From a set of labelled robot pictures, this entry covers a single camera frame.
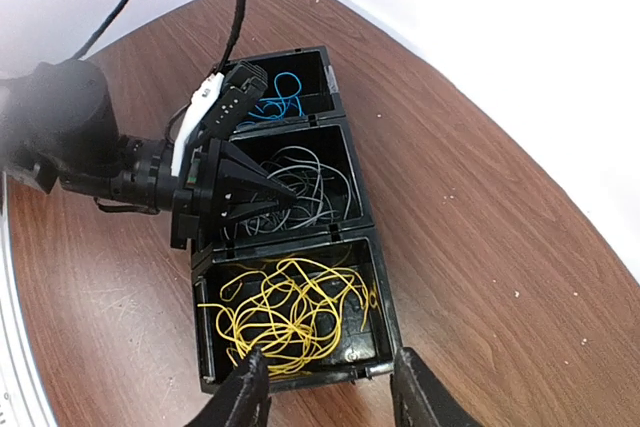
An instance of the wooden table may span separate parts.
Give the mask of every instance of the wooden table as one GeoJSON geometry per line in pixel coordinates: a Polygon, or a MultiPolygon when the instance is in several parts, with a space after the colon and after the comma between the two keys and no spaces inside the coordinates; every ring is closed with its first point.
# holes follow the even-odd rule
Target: wooden table
{"type": "MultiPolygon", "coordinates": [[[[233,0],[197,0],[95,56],[123,131],[161,135],[218,60],[232,12],[233,0]]],[[[319,44],[405,344],[486,425],[640,425],[640,288],[562,189],[433,67],[334,0],[249,0],[234,55],[319,44]]],[[[11,206],[28,331],[60,424],[188,421],[206,396],[189,259],[169,248],[169,217],[101,214],[89,198],[20,186],[11,206]]],[[[387,427],[388,380],[277,395],[270,425],[387,427]]]]}

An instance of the blue cable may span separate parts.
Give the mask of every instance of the blue cable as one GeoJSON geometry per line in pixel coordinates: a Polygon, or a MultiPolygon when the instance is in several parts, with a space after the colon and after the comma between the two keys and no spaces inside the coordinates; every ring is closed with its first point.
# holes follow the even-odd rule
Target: blue cable
{"type": "MultiPolygon", "coordinates": [[[[249,117],[257,119],[258,121],[273,121],[273,120],[282,120],[286,117],[289,109],[293,108],[297,110],[299,117],[304,117],[306,114],[302,110],[302,105],[300,104],[300,92],[302,92],[302,82],[297,75],[292,74],[291,72],[281,72],[276,75],[275,79],[273,79],[273,86],[276,89],[277,97],[263,97],[258,101],[258,104],[255,107],[257,113],[249,112],[249,117]],[[284,96],[282,92],[280,92],[280,86],[278,85],[278,81],[284,77],[292,77],[298,84],[298,90],[291,95],[284,96]]],[[[256,122],[247,120],[238,124],[238,128],[243,127],[245,125],[254,125],[256,122]]]]}

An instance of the tangled yellow cord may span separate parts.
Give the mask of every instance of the tangled yellow cord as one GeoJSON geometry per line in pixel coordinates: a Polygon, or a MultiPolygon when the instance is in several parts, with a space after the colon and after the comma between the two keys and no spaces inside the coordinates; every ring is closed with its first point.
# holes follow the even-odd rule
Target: tangled yellow cord
{"type": "Polygon", "coordinates": [[[280,260],[271,274],[264,270],[247,271],[223,285],[220,289],[222,302],[232,302],[242,290],[244,279],[250,276],[263,277],[260,293],[246,298],[238,307],[222,304],[198,304],[198,307],[220,309],[216,329],[222,338],[231,342],[227,355],[234,365],[237,366],[236,357],[243,359],[253,347],[259,346],[270,359],[271,377],[300,372],[309,362],[333,353],[340,344],[344,303],[350,292],[358,297],[364,312],[361,330],[367,322],[369,304],[375,299],[360,274],[353,269],[327,267],[304,258],[287,258],[280,260]],[[305,265],[319,274],[305,272],[305,265]],[[288,274],[291,270],[295,271],[293,275],[302,277],[302,282],[288,274]],[[323,288],[329,282],[343,285],[338,294],[329,295],[323,288]],[[225,296],[231,289],[233,293],[225,296]],[[224,330],[220,326],[223,315],[230,322],[224,330]],[[333,317],[335,322],[331,332],[320,335],[318,319],[324,315],[333,317]],[[292,346],[294,353],[285,352],[292,346]]]}

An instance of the brown wooden surface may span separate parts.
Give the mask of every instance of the brown wooden surface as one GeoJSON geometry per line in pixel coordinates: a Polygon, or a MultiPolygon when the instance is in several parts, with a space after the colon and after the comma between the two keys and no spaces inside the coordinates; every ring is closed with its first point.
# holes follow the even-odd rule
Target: brown wooden surface
{"type": "MultiPolygon", "coordinates": [[[[161,135],[218,60],[232,10],[198,0],[96,56],[124,131],[161,135]]],[[[235,56],[319,44],[405,344],[486,425],[640,425],[640,289],[565,193],[436,70],[334,0],[249,0],[235,56]]],[[[169,218],[100,214],[59,190],[15,187],[11,201],[28,331],[60,424],[190,419],[206,396],[169,218]]],[[[270,425],[392,423],[378,378],[277,395],[270,425]]]]}

